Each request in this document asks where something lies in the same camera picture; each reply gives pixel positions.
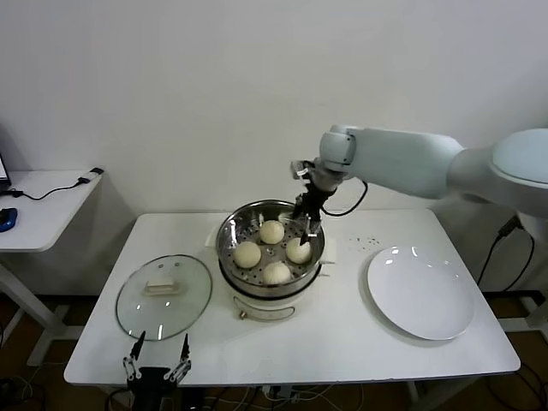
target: glass lid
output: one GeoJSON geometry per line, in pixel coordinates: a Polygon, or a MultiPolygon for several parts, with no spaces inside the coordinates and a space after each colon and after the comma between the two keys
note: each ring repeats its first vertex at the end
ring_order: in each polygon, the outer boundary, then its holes
{"type": "Polygon", "coordinates": [[[118,324],[130,336],[146,331],[161,341],[185,331],[211,298],[211,274],[199,259],[166,255],[149,261],[122,286],[116,301],[118,324]]]}

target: steamed bun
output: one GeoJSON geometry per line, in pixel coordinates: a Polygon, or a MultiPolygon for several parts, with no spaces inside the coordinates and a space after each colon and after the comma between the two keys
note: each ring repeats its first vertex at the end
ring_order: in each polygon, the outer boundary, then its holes
{"type": "Polygon", "coordinates": [[[244,241],[234,250],[234,262],[241,268],[255,267],[260,261],[260,248],[257,244],[244,241]]]}
{"type": "Polygon", "coordinates": [[[310,241],[307,241],[301,245],[301,239],[294,238],[288,242],[288,247],[285,253],[288,259],[293,261],[295,264],[306,263],[312,257],[310,241]]]}
{"type": "Polygon", "coordinates": [[[266,244],[278,244],[283,240],[283,224],[276,220],[265,221],[260,228],[260,239],[266,244]]]}
{"type": "Polygon", "coordinates": [[[291,271],[281,261],[270,263],[265,268],[263,280],[265,284],[282,284],[291,279],[291,271]]]}

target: white wall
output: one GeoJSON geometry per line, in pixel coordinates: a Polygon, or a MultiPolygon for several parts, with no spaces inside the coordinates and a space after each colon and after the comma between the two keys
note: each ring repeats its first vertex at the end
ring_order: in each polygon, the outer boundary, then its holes
{"type": "MultiPolygon", "coordinates": [[[[289,160],[332,123],[464,146],[546,125],[547,14],[544,0],[4,0],[8,164],[109,178],[58,247],[9,264],[38,292],[97,293],[135,215],[291,200],[289,160]]],[[[375,188],[364,207],[425,205],[375,188]]],[[[476,264],[492,234],[478,207],[436,207],[476,264]]]]}

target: white plate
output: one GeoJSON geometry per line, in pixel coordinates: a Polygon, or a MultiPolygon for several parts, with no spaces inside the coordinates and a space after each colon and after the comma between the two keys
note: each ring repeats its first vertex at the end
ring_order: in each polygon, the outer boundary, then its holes
{"type": "Polygon", "coordinates": [[[427,340],[461,335],[474,317],[474,299],[451,263],[418,247],[377,254],[367,283],[378,308],[394,324],[427,340]]]}

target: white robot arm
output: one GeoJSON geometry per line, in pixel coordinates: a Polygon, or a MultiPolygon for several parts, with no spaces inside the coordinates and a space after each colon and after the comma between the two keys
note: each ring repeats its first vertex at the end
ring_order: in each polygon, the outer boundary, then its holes
{"type": "Polygon", "coordinates": [[[313,162],[292,163],[306,178],[296,212],[319,226],[319,209],[344,180],[357,177],[426,199],[459,194],[515,210],[535,240],[548,241],[548,129],[533,129],[485,149],[465,149],[436,134],[333,126],[313,162]]]}

